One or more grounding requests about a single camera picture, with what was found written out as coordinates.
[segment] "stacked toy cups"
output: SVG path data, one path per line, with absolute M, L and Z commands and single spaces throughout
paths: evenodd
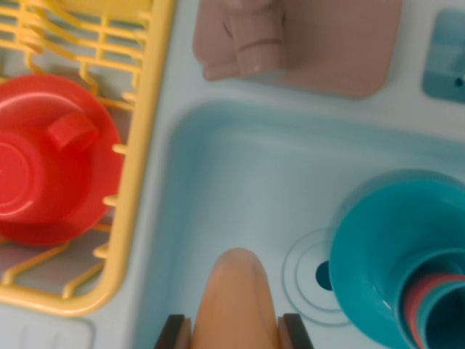
M 389 348 L 465 348 L 465 189 L 397 182 L 340 225 L 331 283 L 349 319 Z

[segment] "drain hole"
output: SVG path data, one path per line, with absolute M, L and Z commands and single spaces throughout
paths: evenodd
M 315 274 L 318 284 L 327 291 L 332 291 L 331 280 L 329 279 L 329 261 L 321 263 Z

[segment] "teal toy bowl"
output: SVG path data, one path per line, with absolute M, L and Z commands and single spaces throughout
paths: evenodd
M 464 247 L 461 186 L 430 179 L 388 185 L 356 204 L 337 230 L 329 263 L 332 287 L 362 332 L 387 347 L 410 348 L 397 312 L 407 274 L 428 256 Z

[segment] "drain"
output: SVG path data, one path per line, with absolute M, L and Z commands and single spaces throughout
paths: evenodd
M 283 285 L 291 304 L 305 318 L 326 326 L 349 323 L 331 292 L 328 259 L 333 229 L 311 232 L 291 248 L 283 267 Z
M 326 291 L 332 291 L 331 280 L 329 279 L 329 261 L 321 263 L 315 274 L 318 284 Z

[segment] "faucet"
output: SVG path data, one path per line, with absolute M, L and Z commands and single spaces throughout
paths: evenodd
M 281 0 L 218 0 L 232 36 L 239 75 L 286 68 Z

